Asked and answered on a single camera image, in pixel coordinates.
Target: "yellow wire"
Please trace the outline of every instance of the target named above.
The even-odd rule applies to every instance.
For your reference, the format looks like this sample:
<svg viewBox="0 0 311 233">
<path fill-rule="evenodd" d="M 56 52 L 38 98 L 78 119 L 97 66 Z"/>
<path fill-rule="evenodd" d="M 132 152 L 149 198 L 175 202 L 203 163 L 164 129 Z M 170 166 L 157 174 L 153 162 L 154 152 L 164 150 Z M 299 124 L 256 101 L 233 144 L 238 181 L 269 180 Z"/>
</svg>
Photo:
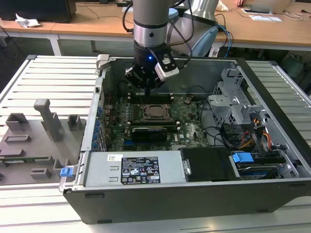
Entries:
<svg viewBox="0 0 311 233">
<path fill-rule="evenodd" d="M 249 144 L 251 144 L 252 142 L 254 142 L 254 139 L 252 138 L 251 140 L 249 140 L 247 143 L 245 143 L 244 145 L 242 145 L 241 147 L 239 147 L 238 149 L 242 149 L 247 147 Z"/>
</svg>

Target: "warning label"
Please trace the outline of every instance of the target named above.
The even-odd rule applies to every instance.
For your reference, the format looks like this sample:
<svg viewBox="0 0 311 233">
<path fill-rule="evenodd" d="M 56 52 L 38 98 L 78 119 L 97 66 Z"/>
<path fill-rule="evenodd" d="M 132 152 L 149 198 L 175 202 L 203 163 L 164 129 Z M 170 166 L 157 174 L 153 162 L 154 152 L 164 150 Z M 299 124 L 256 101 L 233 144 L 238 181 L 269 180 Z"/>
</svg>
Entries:
<svg viewBox="0 0 311 233">
<path fill-rule="evenodd" d="M 161 183 L 157 157 L 122 158 L 121 183 Z"/>
</svg>

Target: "cable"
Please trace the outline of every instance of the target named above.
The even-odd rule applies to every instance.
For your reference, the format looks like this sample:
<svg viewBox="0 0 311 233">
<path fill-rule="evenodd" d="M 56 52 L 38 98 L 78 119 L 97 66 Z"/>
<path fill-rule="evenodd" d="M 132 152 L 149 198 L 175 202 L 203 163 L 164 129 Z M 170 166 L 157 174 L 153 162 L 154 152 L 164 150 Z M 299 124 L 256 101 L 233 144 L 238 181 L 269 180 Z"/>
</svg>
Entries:
<svg viewBox="0 0 311 233">
<path fill-rule="evenodd" d="M 185 1 L 185 0 L 179 1 L 178 3 L 174 4 L 171 8 L 174 8 L 174 7 L 179 6 L 179 5 L 182 4 L 184 1 Z"/>
<path fill-rule="evenodd" d="M 224 16 L 223 14 L 217 14 L 217 15 L 215 15 L 215 16 L 222 16 L 222 17 L 224 18 L 224 24 L 225 24 L 225 16 Z"/>
<path fill-rule="evenodd" d="M 206 91 L 206 90 L 204 89 L 204 87 L 202 87 L 202 86 L 200 86 L 200 85 L 193 85 L 192 87 L 190 87 L 190 88 L 188 89 L 187 93 L 190 93 L 190 91 L 191 91 L 192 89 L 194 89 L 195 87 L 199 87 L 199 88 L 201 88 L 206 94 L 211 95 L 211 93 L 208 93 L 208 91 Z"/>
<path fill-rule="evenodd" d="M 178 33 L 178 35 L 184 40 L 184 41 L 186 41 L 185 40 L 185 38 L 184 38 L 184 36 L 182 35 L 182 33 L 180 33 L 180 31 L 176 28 L 176 26 L 172 23 L 172 21 L 169 19 L 168 20 L 169 21 L 169 23 L 171 24 L 171 26 L 175 29 L 175 31 Z M 186 42 L 186 45 L 187 45 L 187 47 L 188 47 L 188 49 L 189 49 L 189 54 L 188 54 L 188 59 L 185 61 L 185 63 L 184 63 L 184 65 L 182 66 L 182 67 L 180 67 L 179 69 L 182 69 L 182 68 L 184 68 L 186 65 L 187 65 L 187 63 L 191 60 L 191 58 L 192 58 L 192 48 L 191 48 L 191 46 L 189 45 L 189 43 L 188 42 Z"/>
<path fill-rule="evenodd" d="M 128 12 L 128 10 L 131 8 L 133 6 L 133 3 L 131 2 L 128 6 L 127 6 L 127 8 L 125 9 L 125 11 L 124 11 L 124 14 L 123 14 L 123 17 L 122 17 L 122 26 L 123 26 L 123 28 L 126 30 L 126 32 L 128 32 L 128 33 L 133 33 L 134 32 L 134 29 L 128 29 L 127 27 L 126 27 L 126 25 L 125 25 L 125 17 L 126 17 L 126 14 L 127 14 L 127 12 Z"/>
<path fill-rule="evenodd" d="M 303 20 L 303 14 L 301 14 L 301 13 L 292 13 L 289 11 L 285 11 L 282 13 L 282 15 L 284 15 L 286 18 L 296 20 L 296 21 L 302 21 Z"/>
<path fill-rule="evenodd" d="M 225 22 L 225 16 L 223 14 L 217 14 L 215 16 L 222 16 L 224 18 L 224 27 L 227 30 L 227 26 L 226 26 L 226 22 Z M 227 41 L 228 41 L 228 35 L 227 35 L 227 33 L 225 33 L 225 43 L 223 44 L 223 47 L 226 45 Z"/>
<path fill-rule="evenodd" d="M 99 16 L 99 15 L 96 14 L 94 11 L 92 11 L 92 9 L 89 8 L 89 6 L 79 6 L 79 7 L 86 7 L 86 8 L 89 9 L 93 14 L 95 14 L 95 15 L 97 16 L 97 19 L 100 19 L 100 18 L 109 18 L 109 17 L 116 17 L 116 18 L 119 18 L 119 19 L 122 19 L 122 20 L 123 20 L 123 18 L 121 18 L 121 17 L 119 17 L 119 16 Z"/>
<path fill-rule="evenodd" d="M 215 137 L 214 137 L 214 147 L 216 146 L 216 138 L 217 136 L 221 135 L 220 133 L 216 134 Z"/>
<path fill-rule="evenodd" d="M 227 29 L 224 28 L 222 25 L 218 24 L 218 27 L 220 27 L 220 28 L 223 30 L 223 32 L 224 32 L 224 33 L 228 36 L 228 38 L 229 38 L 228 51 L 227 51 L 227 53 L 225 54 L 225 57 L 227 57 L 227 56 L 229 55 L 229 51 L 230 51 L 231 46 L 232 46 L 231 38 L 230 38 L 230 33 L 229 33 L 229 32 L 227 31 Z"/>
<path fill-rule="evenodd" d="M 4 30 L 4 28 L 0 25 L 0 28 L 3 30 L 3 32 L 13 41 L 13 43 L 15 44 L 15 46 L 18 48 L 18 50 L 20 51 L 21 54 L 23 54 L 23 56 L 26 58 L 26 55 L 23 53 L 23 51 L 20 49 L 20 47 L 15 43 L 15 41 L 12 39 L 12 37 L 10 37 L 10 35 Z"/>
<path fill-rule="evenodd" d="M 188 4 L 189 4 L 189 10 L 190 10 L 190 14 L 191 14 L 191 24 L 192 24 L 192 32 L 190 37 L 187 40 L 184 41 L 179 41 L 179 42 L 173 42 L 173 43 L 169 43 L 168 46 L 176 46 L 176 45 L 183 45 L 187 42 L 189 42 L 193 36 L 194 36 L 194 20 L 193 20 L 193 12 L 192 12 L 192 8 L 191 8 L 191 4 L 190 4 L 190 0 L 188 0 Z"/>
</svg>

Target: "blue latch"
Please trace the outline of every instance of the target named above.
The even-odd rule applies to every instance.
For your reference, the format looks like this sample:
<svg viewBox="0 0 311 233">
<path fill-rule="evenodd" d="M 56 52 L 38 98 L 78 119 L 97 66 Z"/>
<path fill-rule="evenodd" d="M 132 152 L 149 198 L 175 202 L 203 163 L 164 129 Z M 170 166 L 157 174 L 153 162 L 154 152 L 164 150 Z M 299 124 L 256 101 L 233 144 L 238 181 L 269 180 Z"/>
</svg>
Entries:
<svg viewBox="0 0 311 233">
<path fill-rule="evenodd" d="M 64 167 L 60 170 L 60 177 L 72 177 L 72 176 L 73 176 L 72 167 Z"/>
<path fill-rule="evenodd" d="M 232 155 L 232 158 L 235 163 L 253 163 L 254 159 L 251 153 L 247 152 L 237 152 Z"/>
</svg>

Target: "white paper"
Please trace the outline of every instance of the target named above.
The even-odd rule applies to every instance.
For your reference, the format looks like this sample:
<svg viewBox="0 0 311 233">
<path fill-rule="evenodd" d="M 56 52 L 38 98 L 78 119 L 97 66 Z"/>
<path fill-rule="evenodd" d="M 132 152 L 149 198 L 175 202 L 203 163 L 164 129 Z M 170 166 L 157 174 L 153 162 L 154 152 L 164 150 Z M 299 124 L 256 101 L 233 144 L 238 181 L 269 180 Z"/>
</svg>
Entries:
<svg viewBox="0 0 311 233">
<path fill-rule="evenodd" d="M 127 12 L 133 12 L 133 8 L 132 8 L 132 7 L 130 7 L 130 9 L 128 9 L 128 11 L 127 11 Z"/>
<path fill-rule="evenodd" d="M 278 17 L 272 17 L 272 16 L 250 16 L 253 20 L 258 20 L 258 21 L 268 21 L 268 22 L 283 22 L 280 18 Z"/>
<path fill-rule="evenodd" d="M 107 161 L 108 162 L 121 161 L 122 158 L 123 158 L 123 154 L 109 154 Z"/>
<path fill-rule="evenodd" d="M 16 15 L 15 22 L 17 22 L 20 26 L 24 28 L 36 27 L 36 26 L 41 25 L 36 19 L 26 19 L 26 18 L 18 16 L 18 14 L 15 14 L 15 15 Z"/>
</svg>

